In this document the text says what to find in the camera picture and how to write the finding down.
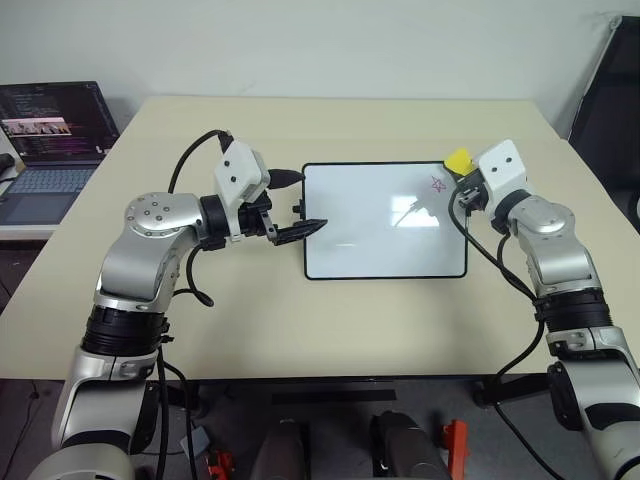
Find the laptop screen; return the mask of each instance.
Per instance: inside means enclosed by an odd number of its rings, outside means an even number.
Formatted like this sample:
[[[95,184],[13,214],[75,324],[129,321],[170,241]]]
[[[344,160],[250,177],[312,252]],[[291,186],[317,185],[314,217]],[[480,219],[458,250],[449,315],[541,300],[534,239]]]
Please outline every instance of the laptop screen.
[[[96,82],[0,86],[0,127],[27,165],[97,162],[118,139]]]

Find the white wall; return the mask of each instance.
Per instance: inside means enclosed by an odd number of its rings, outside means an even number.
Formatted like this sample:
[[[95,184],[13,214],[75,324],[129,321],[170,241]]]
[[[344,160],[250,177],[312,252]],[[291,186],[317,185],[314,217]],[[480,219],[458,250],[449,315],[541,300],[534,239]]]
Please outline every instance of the white wall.
[[[561,133],[638,0],[0,0],[0,83],[153,94],[533,98]]]

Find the gray carpet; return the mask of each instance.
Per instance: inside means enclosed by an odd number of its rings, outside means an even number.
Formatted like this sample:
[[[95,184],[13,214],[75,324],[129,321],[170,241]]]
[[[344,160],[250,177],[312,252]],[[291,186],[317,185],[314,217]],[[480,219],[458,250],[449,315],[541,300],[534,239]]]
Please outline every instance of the gray carpet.
[[[209,411],[204,417],[196,419],[195,423],[206,427],[218,447],[233,453],[237,467],[234,480],[248,478],[265,433],[270,425],[281,418],[308,423],[314,480],[370,476],[369,420],[371,415],[389,409],[410,415],[428,431],[436,418],[445,422],[453,418],[467,422],[471,455],[467,458],[465,478],[469,480],[549,478],[493,409],[484,410],[473,404],[468,391],[469,383],[469,380],[429,378],[383,382],[205,384],[201,388],[201,397],[209,405]],[[32,421],[7,480],[26,478],[51,451],[49,429],[61,384],[37,381],[36,385],[41,397],[33,401]],[[289,395],[353,390],[393,391],[396,400],[291,403],[296,399]],[[0,381],[0,472],[4,471],[23,425],[31,391],[28,381]],[[548,395],[507,404],[504,410],[542,457],[565,478],[599,478],[582,436],[565,431],[556,423]],[[170,418],[169,449],[179,451],[178,441],[185,432],[184,412],[172,408]],[[147,451],[157,449],[156,435]],[[134,457],[135,465],[155,465],[155,462],[154,456]],[[207,478],[204,459],[199,458],[198,465],[200,478]],[[168,458],[165,478],[190,478],[184,455],[172,455]]]

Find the whiteboard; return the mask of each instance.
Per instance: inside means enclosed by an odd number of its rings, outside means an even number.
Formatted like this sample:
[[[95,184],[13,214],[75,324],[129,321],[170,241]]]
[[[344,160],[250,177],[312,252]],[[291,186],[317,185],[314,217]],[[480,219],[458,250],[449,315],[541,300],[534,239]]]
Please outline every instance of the whiteboard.
[[[309,163],[306,218],[327,224],[305,240],[312,280],[462,277],[467,244],[448,213],[455,183],[442,162]],[[464,224],[461,207],[454,212]]]

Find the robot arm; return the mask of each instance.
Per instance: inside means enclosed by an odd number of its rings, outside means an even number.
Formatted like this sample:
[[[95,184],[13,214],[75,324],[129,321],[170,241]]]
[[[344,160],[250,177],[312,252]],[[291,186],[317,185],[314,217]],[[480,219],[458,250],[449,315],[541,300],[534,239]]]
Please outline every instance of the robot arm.
[[[527,255],[536,318],[545,322],[549,351],[558,358],[547,372],[558,421],[585,434],[605,478],[640,478],[638,367],[611,322],[573,213],[534,194],[510,140],[474,163],[458,181],[458,199],[484,210],[493,228],[510,232]]]
[[[269,217],[265,189],[287,187],[302,175],[267,170],[257,152],[228,134],[220,144],[218,195],[155,192],[127,206],[58,401],[52,428],[57,451],[31,479],[134,478],[129,455],[149,444],[157,416],[159,392],[146,379],[169,330],[164,313],[187,251],[220,249],[227,240],[253,235],[281,245],[326,224],[305,220],[279,229]]]

